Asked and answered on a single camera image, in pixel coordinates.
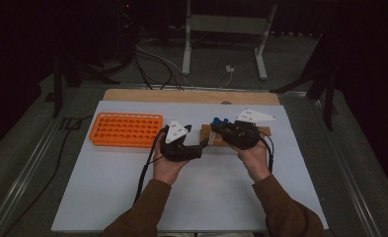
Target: white plug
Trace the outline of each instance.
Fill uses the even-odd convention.
[[[234,66],[233,65],[226,65],[225,66],[225,70],[227,72],[233,72],[234,71]]]

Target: white table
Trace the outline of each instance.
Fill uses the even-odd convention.
[[[212,122],[214,117],[234,120],[246,108],[276,116],[275,121],[257,124],[272,131],[273,173],[294,199],[320,216],[328,229],[283,106],[101,101],[96,114],[161,114],[165,123],[176,119],[193,126],[185,142],[190,145],[198,143],[201,124]],[[146,148],[96,146],[86,137],[51,230],[102,231],[131,207],[148,152]],[[144,185],[151,177],[149,169]],[[173,185],[159,231],[266,230],[265,214],[252,183],[233,150],[205,148],[202,157],[192,160]]]

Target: brown sleeve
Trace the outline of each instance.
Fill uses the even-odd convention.
[[[131,209],[120,215],[104,230],[104,237],[157,236],[157,224],[162,217],[171,186],[150,180]]]
[[[255,183],[253,189],[267,215],[271,236],[324,236],[319,216],[293,200],[273,175]]]

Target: wooden board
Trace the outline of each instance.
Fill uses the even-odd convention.
[[[258,130],[268,136],[271,136],[271,129],[268,126],[258,126]],[[204,140],[208,138],[210,133],[211,133],[211,125],[203,124],[200,127],[200,140]],[[212,143],[212,146],[227,146],[227,143],[225,143],[225,141],[222,140],[222,137],[220,134],[215,134],[215,138],[214,138],[214,142]]]
[[[280,105],[277,95],[268,92],[109,89],[105,93],[104,101]]]

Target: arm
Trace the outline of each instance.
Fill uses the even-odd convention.
[[[271,236],[324,236],[319,216],[293,200],[271,174],[267,149],[261,141],[247,150],[232,148],[238,152],[237,156],[255,182],[253,188],[267,215]]]
[[[104,230],[104,237],[157,236],[157,224],[165,209],[172,185],[188,163],[172,162],[160,153],[159,137],[154,150],[153,179],[149,181],[137,202]]]

